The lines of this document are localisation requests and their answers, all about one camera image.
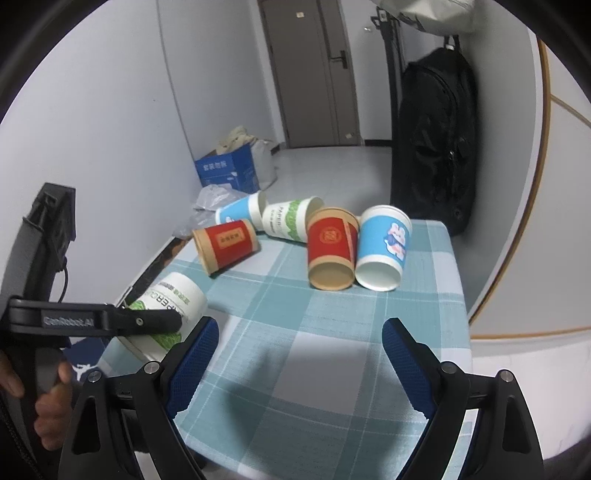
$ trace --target blue gripper pad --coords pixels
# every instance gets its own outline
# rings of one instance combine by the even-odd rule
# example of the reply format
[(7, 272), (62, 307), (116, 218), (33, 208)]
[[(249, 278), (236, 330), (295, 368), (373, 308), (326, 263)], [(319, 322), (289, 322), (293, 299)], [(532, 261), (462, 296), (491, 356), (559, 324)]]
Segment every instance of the blue gripper pad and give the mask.
[[(217, 322), (209, 317), (204, 317), (202, 321), (204, 320), (207, 321), (205, 327), (201, 329), (168, 381), (166, 413), (171, 419), (189, 406), (193, 394), (205, 373), (205, 369), (217, 348), (220, 333)], [(191, 337), (192, 334), (183, 343), (190, 341)]]
[(382, 328), (382, 346), (411, 405), (431, 420), (437, 407), (433, 400), (432, 383), (417, 358), (419, 344), (400, 320), (389, 319)]

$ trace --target blue paper cup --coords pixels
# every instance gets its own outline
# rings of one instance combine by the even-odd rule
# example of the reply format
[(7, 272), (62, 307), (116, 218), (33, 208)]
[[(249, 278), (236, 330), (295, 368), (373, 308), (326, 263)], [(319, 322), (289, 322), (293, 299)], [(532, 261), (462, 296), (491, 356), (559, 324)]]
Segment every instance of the blue paper cup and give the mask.
[(267, 197), (260, 190), (248, 197), (237, 200), (230, 205), (216, 210), (216, 224), (235, 222), (236, 220), (249, 220), (255, 230), (263, 230), (262, 213), (267, 207)]
[(377, 205), (361, 215), (355, 278), (375, 291), (400, 285), (413, 225), (402, 210)]

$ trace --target white plastic bag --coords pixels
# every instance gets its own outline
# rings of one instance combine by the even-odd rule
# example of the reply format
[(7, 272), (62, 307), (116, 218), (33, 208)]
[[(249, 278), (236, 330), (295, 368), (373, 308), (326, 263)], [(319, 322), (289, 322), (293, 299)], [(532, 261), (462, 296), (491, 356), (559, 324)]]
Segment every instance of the white plastic bag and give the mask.
[(180, 239), (191, 238), (193, 230), (215, 225), (215, 211), (218, 208), (230, 205), (247, 195), (247, 193), (232, 190), (232, 185), (229, 183), (203, 187), (193, 204), (193, 213), (187, 220), (177, 225), (173, 236)]
[(474, 31), (475, 0), (372, 0), (400, 21), (433, 35)]
[(277, 179), (277, 173), (271, 160), (271, 150), (263, 140), (257, 140), (251, 144), (251, 153), (259, 187), (261, 190), (266, 190)]
[(246, 197), (248, 194), (234, 190), (229, 183), (221, 185), (207, 185), (197, 195), (193, 204), (193, 210), (209, 210), (215, 212), (218, 208), (230, 205), (236, 200)]

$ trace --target door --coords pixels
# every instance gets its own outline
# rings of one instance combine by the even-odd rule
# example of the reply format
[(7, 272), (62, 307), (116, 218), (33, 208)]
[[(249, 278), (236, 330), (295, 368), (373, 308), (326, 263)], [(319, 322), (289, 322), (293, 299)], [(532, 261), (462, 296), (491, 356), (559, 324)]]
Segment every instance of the door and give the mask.
[(338, 0), (262, 0), (261, 11), (288, 147), (358, 145)]

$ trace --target cable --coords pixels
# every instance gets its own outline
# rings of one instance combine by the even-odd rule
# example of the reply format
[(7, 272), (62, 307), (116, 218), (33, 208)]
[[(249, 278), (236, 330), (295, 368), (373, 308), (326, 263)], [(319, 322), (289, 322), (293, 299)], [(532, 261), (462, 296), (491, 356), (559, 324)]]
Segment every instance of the cable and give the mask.
[(68, 279), (68, 266), (64, 264), (64, 289), (61, 291), (60, 299), (57, 301), (58, 303), (61, 303), (61, 301), (64, 299), (64, 296), (66, 296), (66, 290), (68, 289)]

